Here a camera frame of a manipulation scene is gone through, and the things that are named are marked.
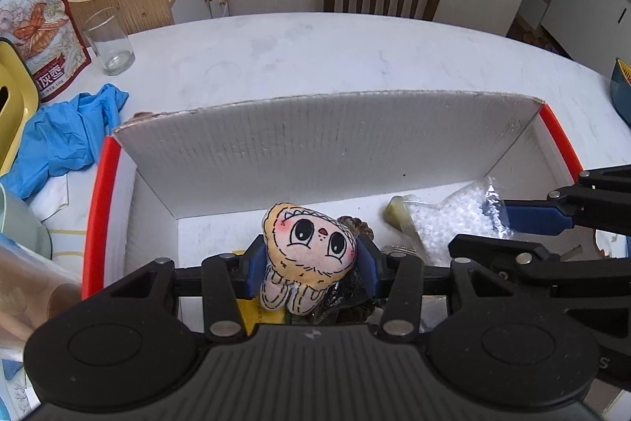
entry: blue bowl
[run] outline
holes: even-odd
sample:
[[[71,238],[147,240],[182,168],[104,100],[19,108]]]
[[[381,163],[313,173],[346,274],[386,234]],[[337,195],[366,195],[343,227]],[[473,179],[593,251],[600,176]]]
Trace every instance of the blue bowl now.
[[[631,67],[619,58],[611,73],[609,88],[614,109],[631,127]]]

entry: clear glass cup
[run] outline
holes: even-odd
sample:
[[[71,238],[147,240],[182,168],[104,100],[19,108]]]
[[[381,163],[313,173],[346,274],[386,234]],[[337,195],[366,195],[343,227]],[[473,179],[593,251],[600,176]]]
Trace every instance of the clear glass cup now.
[[[129,38],[118,22],[118,8],[102,9],[83,25],[83,32],[107,75],[118,75],[136,60]]]

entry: blue glove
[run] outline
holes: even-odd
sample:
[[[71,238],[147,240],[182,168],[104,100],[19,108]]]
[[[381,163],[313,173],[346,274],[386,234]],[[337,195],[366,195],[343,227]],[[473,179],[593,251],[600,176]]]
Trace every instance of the blue glove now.
[[[28,198],[49,177],[65,175],[99,162],[106,135],[121,124],[119,111],[129,94],[106,84],[96,95],[41,107],[24,126],[18,156],[0,182],[20,198]]]

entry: cartoon plush toy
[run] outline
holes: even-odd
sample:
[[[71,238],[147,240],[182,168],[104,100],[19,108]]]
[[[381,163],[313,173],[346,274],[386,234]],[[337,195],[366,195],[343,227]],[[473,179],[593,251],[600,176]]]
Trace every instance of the cartoon plush toy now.
[[[276,204],[263,219],[263,234],[267,269],[261,304],[268,311],[286,303],[292,314],[307,315],[355,264],[351,231],[317,211]]]

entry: bag of white pellets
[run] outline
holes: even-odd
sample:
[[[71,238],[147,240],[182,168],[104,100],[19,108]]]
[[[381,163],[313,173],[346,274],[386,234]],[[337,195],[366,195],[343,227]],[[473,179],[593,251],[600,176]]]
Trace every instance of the bag of white pellets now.
[[[488,177],[459,189],[439,204],[425,204],[414,195],[394,197],[386,218],[396,219],[415,251],[433,266],[449,266],[449,243],[458,234],[499,239],[513,235],[504,202]]]

